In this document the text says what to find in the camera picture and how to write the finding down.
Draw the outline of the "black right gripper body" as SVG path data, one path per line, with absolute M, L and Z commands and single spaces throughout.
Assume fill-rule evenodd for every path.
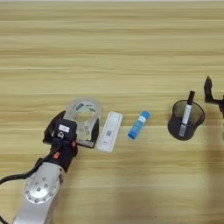
M 219 108 L 220 108 L 220 112 L 222 113 L 222 115 L 224 117 L 224 95 L 223 95 L 223 99 L 220 100 L 220 102 L 219 102 Z

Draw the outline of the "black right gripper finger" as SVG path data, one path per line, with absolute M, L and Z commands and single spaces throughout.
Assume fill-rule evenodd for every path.
M 223 100 L 217 100 L 213 98 L 212 95 L 212 80 L 209 76 L 206 77 L 206 81 L 204 84 L 204 93 L 205 93 L 205 102 L 211 102 L 214 104 L 224 104 L 224 99 Z

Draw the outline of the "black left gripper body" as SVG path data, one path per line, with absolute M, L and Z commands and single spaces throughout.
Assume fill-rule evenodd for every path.
M 77 143 L 75 141 L 60 141 L 57 140 L 52 144 L 51 151 L 53 154 L 47 159 L 49 163 L 59 165 L 67 172 L 73 158 L 78 153 Z

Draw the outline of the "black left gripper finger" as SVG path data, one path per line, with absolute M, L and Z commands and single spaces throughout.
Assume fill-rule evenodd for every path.
M 79 122 L 77 127 L 77 144 L 93 149 L 99 136 L 100 121 L 98 118 L 93 121 Z
M 44 139 L 43 139 L 44 144 L 51 144 L 53 142 L 53 132 L 55 131 L 56 122 L 60 118 L 62 118 L 65 113 L 66 113 L 65 110 L 61 111 L 50 121 L 49 125 L 47 126 L 44 132 Z

